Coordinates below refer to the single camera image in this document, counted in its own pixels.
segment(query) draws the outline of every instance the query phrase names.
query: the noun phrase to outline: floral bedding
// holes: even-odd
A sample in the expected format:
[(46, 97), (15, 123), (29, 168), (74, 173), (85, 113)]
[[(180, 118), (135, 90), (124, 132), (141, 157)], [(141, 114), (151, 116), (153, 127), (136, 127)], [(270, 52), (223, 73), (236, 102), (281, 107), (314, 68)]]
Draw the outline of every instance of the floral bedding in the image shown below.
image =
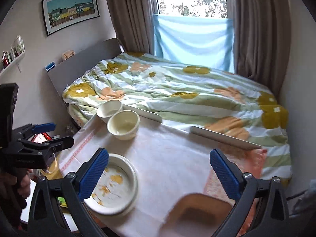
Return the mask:
[(144, 53), (122, 53), (100, 61), (63, 93), (69, 113), (83, 126), (100, 104), (120, 100), (159, 114), (163, 123), (209, 130), (262, 145), (268, 150), (262, 178), (290, 176), (288, 112), (271, 91), (247, 78), (185, 65)]

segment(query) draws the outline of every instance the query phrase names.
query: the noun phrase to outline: brown curtain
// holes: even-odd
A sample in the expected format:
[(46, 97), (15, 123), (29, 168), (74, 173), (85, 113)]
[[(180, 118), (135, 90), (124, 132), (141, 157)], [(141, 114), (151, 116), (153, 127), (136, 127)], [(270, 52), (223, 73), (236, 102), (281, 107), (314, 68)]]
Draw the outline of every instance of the brown curtain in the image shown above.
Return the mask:
[(235, 73), (269, 87), (278, 97), (289, 60), (288, 0), (227, 0), (234, 20)]
[(151, 0), (106, 0), (117, 38), (125, 51), (154, 54)]

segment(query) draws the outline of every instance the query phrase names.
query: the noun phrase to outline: curtain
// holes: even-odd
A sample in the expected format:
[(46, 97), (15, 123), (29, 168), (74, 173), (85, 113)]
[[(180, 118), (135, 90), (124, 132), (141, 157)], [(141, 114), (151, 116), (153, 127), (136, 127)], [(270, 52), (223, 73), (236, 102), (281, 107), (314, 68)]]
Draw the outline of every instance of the curtain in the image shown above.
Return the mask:
[(235, 73), (269, 87), (278, 97), (288, 65), (288, 0), (227, 0), (234, 25)]
[(234, 72), (230, 19), (154, 14), (154, 37), (158, 57)]
[(106, 0), (117, 38), (125, 51), (154, 54), (151, 0)]

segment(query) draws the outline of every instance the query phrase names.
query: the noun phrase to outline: headboard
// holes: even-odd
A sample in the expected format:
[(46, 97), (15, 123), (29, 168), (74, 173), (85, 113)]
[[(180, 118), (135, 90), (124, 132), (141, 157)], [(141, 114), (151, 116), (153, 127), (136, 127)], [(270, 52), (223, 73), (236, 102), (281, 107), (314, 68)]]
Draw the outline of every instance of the headboard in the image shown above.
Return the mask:
[(116, 38), (102, 41), (56, 65), (48, 72), (48, 76), (61, 96), (67, 85), (83, 76), (99, 61), (112, 59), (120, 53), (122, 52)]

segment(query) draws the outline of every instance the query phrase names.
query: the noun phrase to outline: framed picture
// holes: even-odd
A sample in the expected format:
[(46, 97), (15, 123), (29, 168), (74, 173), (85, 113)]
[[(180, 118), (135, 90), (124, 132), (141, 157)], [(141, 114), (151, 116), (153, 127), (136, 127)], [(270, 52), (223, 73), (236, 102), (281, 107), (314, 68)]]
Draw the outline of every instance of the framed picture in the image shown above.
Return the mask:
[(97, 0), (42, 0), (42, 8), (47, 36), (100, 16)]

